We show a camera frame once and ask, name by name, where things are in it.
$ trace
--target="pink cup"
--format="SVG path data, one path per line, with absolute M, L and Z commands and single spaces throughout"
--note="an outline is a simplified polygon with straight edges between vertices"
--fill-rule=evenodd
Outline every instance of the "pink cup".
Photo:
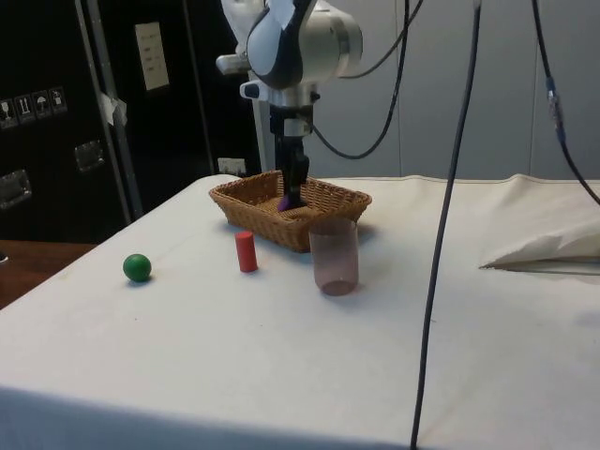
M 315 282 L 327 295 L 346 295 L 358 285 L 358 236 L 356 223 L 328 218 L 309 231 Z

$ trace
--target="green ball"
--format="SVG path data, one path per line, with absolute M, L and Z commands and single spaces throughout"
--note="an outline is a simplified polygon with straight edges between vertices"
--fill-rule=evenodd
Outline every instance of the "green ball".
M 123 262 L 123 272 L 127 278 L 136 283 L 143 283 L 150 278 L 152 272 L 152 264 L 150 260 L 143 255 L 127 256 Z

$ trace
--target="red cylinder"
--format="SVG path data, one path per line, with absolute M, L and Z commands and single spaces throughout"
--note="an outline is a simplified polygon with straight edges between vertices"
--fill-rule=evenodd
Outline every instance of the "red cylinder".
M 242 272 L 254 272 L 259 266 L 256 263 L 256 250 L 254 248 L 254 234 L 251 232 L 238 232 L 235 234 L 237 259 Z

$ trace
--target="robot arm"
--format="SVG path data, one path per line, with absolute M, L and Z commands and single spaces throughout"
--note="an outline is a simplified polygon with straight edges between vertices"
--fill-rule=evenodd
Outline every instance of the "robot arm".
M 300 188 L 308 158 L 302 140 L 312 132 L 317 86 L 358 67 L 363 37 L 352 16 L 322 0 L 262 2 L 222 0 L 238 48 L 236 55 L 220 56 L 217 67 L 223 74 L 252 71 L 258 78 L 242 84 L 240 94 L 270 104 L 285 210 L 304 205 Z

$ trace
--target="wall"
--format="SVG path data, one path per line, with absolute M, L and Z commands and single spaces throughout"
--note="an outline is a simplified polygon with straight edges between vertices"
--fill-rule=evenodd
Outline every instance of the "wall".
M 401 30 L 402 0 L 332 0 L 360 22 L 368 68 Z M 412 8 L 416 0 L 411 1 Z M 563 99 L 574 160 L 585 176 L 600 178 L 600 127 L 594 106 L 597 18 L 600 2 L 540 0 L 554 77 Z M 331 154 L 315 136 L 307 138 L 311 174 L 445 177 L 466 82 L 473 0 L 425 0 L 409 33 L 404 80 L 395 121 L 381 147 L 361 161 Z M 389 108 L 398 53 L 359 81 L 325 84 L 315 123 L 338 148 L 358 154 L 379 135 Z M 268 108 L 261 107 L 263 129 Z M 273 144 L 262 135 L 267 168 Z M 529 173 L 571 178 L 548 118 L 531 2 L 484 0 L 478 66 L 458 174 L 463 178 L 505 178 Z

